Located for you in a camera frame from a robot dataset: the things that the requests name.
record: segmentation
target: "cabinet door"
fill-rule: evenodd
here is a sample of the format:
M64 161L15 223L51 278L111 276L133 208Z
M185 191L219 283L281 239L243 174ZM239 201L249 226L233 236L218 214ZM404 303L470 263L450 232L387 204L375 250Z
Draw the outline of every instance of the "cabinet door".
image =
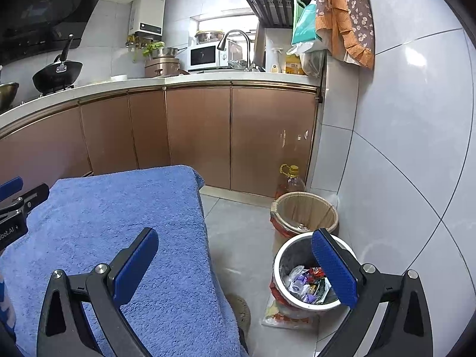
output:
M316 105L315 94L234 88L231 189L273 197L282 164L298 165L305 181Z
M139 168L170 165L164 92L130 95L129 105Z
M137 169L127 96L80 107L95 175Z
M230 189L230 88L166 92L173 165L189 165L207 185Z
M20 176L26 192L42 183L81 177L91 168L79 108L48 116L0 140L0 184Z

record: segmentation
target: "yellow package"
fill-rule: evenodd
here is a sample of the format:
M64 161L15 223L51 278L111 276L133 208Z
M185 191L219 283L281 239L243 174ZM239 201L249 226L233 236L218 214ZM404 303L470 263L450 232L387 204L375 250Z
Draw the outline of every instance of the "yellow package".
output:
M301 59L296 55L286 55L286 73L294 75L305 75L302 70Z

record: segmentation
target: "brown floral fabric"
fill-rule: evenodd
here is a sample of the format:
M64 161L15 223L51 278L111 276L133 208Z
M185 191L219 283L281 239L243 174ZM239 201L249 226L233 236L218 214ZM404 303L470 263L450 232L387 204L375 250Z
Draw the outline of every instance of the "brown floral fabric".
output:
M343 59L346 51L367 68L374 67L375 36L368 0L317 0L316 32L330 32L330 51Z

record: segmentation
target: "pan handle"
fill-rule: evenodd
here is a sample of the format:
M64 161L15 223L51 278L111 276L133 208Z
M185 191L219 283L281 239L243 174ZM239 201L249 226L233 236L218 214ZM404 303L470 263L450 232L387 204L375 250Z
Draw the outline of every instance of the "pan handle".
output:
M66 43L63 52L61 52L61 55L59 56L59 60L61 62L65 61L68 58L68 52L70 51L71 43L73 42L74 35L70 34L68 37L68 42Z

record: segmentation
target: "white water heater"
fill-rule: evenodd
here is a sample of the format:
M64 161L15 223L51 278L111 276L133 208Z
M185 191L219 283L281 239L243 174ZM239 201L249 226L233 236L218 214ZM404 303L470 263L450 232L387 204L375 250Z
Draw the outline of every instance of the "white water heater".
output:
M165 0L134 0L130 11L129 35L162 40Z

